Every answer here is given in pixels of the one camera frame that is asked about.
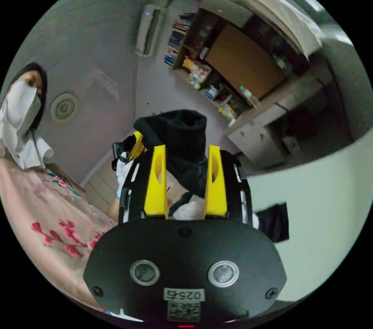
black hair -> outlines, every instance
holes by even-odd
[[[31,62],[28,65],[26,65],[24,68],[19,70],[19,72],[15,75],[14,79],[10,83],[10,86],[17,81],[23,74],[29,72],[29,71],[37,71],[40,74],[40,77],[42,79],[42,94],[40,96],[40,103],[41,107],[36,115],[34,121],[31,124],[30,130],[36,130],[39,127],[39,124],[41,122],[42,116],[44,114],[44,108],[45,108],[45,103],[47,101],[47,90],[48,90],[48,78],[47,78],[47,73],[46,71],[37,63]]]

screw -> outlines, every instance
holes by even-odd
[[[96,295],[97,297],[102,297],[104,295],[103,290],[98,286],[94,286],[92,290],[93,290],[93,294]]]
[[[181,237],[189,237],[192,234],[192,230],[189,227],[181,227],[179,229],[179,235]]]
[[[265,293],[266,299],[273,299],[277,295],[277,288],[273,287]]]

qr code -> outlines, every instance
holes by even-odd
[[[168,302],[167,319],[169,321],[200,321],[201,304]]]

pink bedsheet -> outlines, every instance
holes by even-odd
[[[67,296],[105,312],[83,281],[89,254],[117,223],[50,170],[21,170],[0,158],[0,198],[19,243],[43,276]]]

plastic bottle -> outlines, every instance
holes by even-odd
[[[240,86],[240,90],[242,94],[247,98],[247,100],[254,106],[258,107],[260,105],[260,102],[253,96],[253,94],[242,85]]]

